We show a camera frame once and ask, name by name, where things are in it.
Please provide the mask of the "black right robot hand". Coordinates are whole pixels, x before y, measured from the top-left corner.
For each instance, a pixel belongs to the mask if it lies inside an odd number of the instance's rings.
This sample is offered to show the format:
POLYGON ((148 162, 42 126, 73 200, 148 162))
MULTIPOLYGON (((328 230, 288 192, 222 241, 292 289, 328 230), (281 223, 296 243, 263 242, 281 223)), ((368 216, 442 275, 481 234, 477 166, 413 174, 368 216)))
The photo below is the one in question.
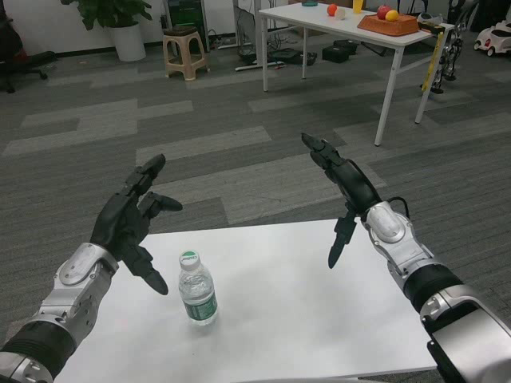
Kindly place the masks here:
POLYGON ((382 199, 362 169, 353 160, 341 157, 333 145, 306 133, 301 134, 301 139, 310 150, 312 160, 339 188, 346 200, 347 213, 335 225, 335 241, 328 255, 328 267, 333 269, 355 232, 355 218, 365 215, 382 199))

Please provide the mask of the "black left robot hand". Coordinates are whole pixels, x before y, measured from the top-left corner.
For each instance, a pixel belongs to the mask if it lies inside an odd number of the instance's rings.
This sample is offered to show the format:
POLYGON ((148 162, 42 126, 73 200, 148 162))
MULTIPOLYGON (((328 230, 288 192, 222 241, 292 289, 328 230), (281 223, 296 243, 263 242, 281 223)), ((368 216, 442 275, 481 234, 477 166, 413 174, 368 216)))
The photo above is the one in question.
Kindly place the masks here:
POLYGON ((105 248, 132 275, 144 279, 162 295, 168 294, 168 285, 153 267, 153 257, 141 242, 149 233, 150 221, 162 211, 183 210, 177 200, 150 191, 165 163, 165 156, 159 154, 135 167, 122 189, 102 208, 90 238, 91 243, 105 248))

